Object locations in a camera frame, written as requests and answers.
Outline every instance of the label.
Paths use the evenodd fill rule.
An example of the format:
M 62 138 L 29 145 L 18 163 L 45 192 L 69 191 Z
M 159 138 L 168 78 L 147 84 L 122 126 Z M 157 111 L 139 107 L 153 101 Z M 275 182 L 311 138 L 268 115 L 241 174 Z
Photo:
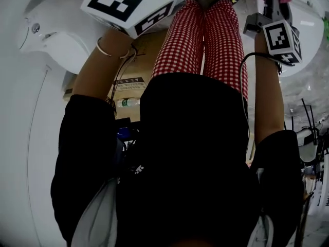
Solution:
M 169 4 L 165 5 L 164 7 L 160 8 L 159 10 L 155 11 L 151 16 L 148 16 L 145 19 L 143 19 L 141 22 L 139 22 L 135 26 L 137 35 L 139 36 L 144 31 L 146 31 L 148 28 L 150 28 L 154 24 L 158 23 L 161 19 L 168 16 L 172 5 L 173 5 L 173 2 L 170 2 Z
M 117 91 L 145 90 L 146 83 L 142 77 L 118 80 L 116 83 Z

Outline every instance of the white machine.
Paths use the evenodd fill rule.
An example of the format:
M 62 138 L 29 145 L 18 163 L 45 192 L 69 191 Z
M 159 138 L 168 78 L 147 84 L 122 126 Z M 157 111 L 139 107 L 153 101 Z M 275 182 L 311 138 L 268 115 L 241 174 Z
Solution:
M 321 221 L 329 221 L 329 154 L 324 155 L 321 170 L 324 170 L 323 182 L 316 182 L 308 214 L 318 216 Z
M 109 26 L 137 38 L 182 1 L 44 0 L 24 16 L 17 45 L 22 52 L 47 52 L 78 74 Z
M 44 0 L 23 19 L 17 45 L 23 52 L 43 51 L 78 74 L 108 29 L 80 9 L 83 0 Z
M 263 0 L 246 0 L 249 13 L 263 13 Z M 290 9 L 293 26 L 299 30 L 299 40 L 303 46 L 303 61 L 293 67 L 283 66 L 281 77 L 291 76 L 313 59 L 323 38 L 323 20 L 325 11 L 329 11 L 329 0 L 292 0 Z

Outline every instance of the red checkered pants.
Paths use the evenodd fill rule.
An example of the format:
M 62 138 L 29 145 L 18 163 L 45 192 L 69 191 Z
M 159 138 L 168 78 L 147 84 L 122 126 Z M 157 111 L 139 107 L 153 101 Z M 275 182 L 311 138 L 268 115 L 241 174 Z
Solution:
M 204 48 L 203 75 L 240 92 L 239 67 L 244 53 L 237 16 L 228 0 L 217 2 L 205 13 L 196 1 L 187 1 L 171 23 L 152 78 L 173 72 L 200 74 Z M 242 71 L 242 89 L 248 101 L 246 64 Z

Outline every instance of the black cable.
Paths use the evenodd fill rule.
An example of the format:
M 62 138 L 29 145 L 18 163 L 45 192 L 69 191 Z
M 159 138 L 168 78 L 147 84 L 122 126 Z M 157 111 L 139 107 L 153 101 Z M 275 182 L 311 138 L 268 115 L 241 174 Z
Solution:
M 24 44 L 25 44 L 25 42 L 26 42 L 26 40 L 27 40 L 27 37 L 29 36 L 29 29 L 30 29 L 30 27 L 27 27 L 27 33 L 26 33 L 25 40 L 24 40 L 24 42 L 22 43 L 22 45 L 20 46 L 19 50 L 24 46 Z
M 124 152 L 126 152 L 127 151 L 127 146 L 125 145 L 124 142 L 122 142 L 122 144 L 123 144 Z
M 304 102 L 303 98 L 302 98 L 302 102 L 303 102 L 305 112 L 306 112 L 306 115 L 307 115 L 307 120 L 308 120 L 308 123 L 309 123 L 309 127 L 312 129 L 312 125 L 310 124 L 310 118 L 309 118 L 309 115 L 308 115 L 308 111 L 307 111 L 307 108 L 306 108 L 306 105 L 305 105 L 305 102 Z
M 243 58 L 243 60 L 242 60 L 242 62 L 241 62 L 241 65 L 242 65 L 242 64 L 246 61 L 246 59 L 248 59 L 250 56 L 259 56 L 259 57 L 263 57 L 263 58 L 266 58 L 266 59 L 271 59 L 271 60 L 273 60 L 273 61 L 275 61 L 275 62 L 278 62 L 278 63 L 284 64 L 284 65 L 287 65 L 287 66 L 290 66 L 290 67 L 292 67 L 292 66 L 295 65 L 295 64 L 293 64 L 293 63 L 285 62 L 285 61 L 283 61 L 282 59 L 280 59 L 279 57 L 272 56 L 272 55 L 270 55 L 270 54 L 268 54 L 268 53 L 260 53 L 260 52 L 252 52 L 252 53 L 247 54 L 247 55 Z
M 116 78 L 115 78 L 115 80 L 114 80 L 114 82 L 113 82 L 113 89 L 112 89 L 112 94 L 111 94 L 111 102 L 113 101 L 115 91 L 117 90 L 117 87 L 118 87 L 118 85 L 117 85 L 117 80 L 118 80 L 119 74 L 120 74 L 120 72 L 121 72 L 123 66 L 128 62 L 128 60 L 130 60 L 131 58 L 134 58 L 134 57 L 136 57 L 136 56 L 138 55 L 138 49 L 137 49 L 134 45 L 132 45 L 132 48 L 134 49 L 135 54 L 130 55 L 130 56 L 128 56 L 128 57 L 125 59 L 124 63 L 123 63 L 123 64 L 121 65 L 121 67 L 119 68 L 119 71 L 118 71 L 118 73 L 117 73 L 117 76 L 116 76 Z
M 117 73 L 117 76 L 116 76 L 116 78 L 115 78 L 115 80 L 114 80 L 114 82 L 113 82 L 113 89 L 112 89 L 112 94 L 111 94 L 111 102 L 113 101 L 113 97 L 114 97 L 115 91 L 117 90 L 117 87 L 118 87 L 118 85 L 117 85 L 117 80 L 118 80 L 119 74 L 120 74 L 120 72 L 121 72 L 123 66 L 124 66 L 124 65 L 127 63 L 127 61 L 128 61 L 129 59 L 131 59 L 133 56 L 134 56 L 134 55 L 127 57 L 127 58 L 125 59 L 124 63 L 123 63 L 123 64 L 121 65 L 121 67 L 119 68 L 119 71 L 118 71 L 118 73 Z

